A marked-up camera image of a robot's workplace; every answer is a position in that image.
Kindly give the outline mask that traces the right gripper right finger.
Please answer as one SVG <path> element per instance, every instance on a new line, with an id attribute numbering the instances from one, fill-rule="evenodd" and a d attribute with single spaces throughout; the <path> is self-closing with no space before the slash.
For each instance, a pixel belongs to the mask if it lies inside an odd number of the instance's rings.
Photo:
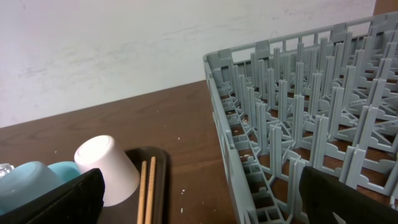
<path id="1" fill-rule="evenodd" d="M 299 191 L 309 222 L 336 224 L 395 224 L 397 211 L 352 189 L 313 167 L 303 168 Z"/>

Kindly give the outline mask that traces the foil wrapper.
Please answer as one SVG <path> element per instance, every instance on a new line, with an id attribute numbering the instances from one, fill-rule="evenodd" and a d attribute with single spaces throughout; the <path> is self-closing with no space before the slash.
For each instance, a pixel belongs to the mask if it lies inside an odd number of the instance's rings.
<path id="1" fill-rule="evenodd" d="M 0 164 L 0 179 L 2 179 L 5 175 L 10 173 L 14 169 L 14 166 L 9 163 Z"/>

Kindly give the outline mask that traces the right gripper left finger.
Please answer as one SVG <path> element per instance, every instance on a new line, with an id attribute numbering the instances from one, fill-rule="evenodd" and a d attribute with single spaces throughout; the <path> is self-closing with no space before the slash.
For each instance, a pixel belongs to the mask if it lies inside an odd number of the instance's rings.
<path id="1" fill-rule="evenodd" d="M 1 224 L 96 224 L 105 184 L 99 168 L 70 180 L 33 201 L 1 215 Z"/>

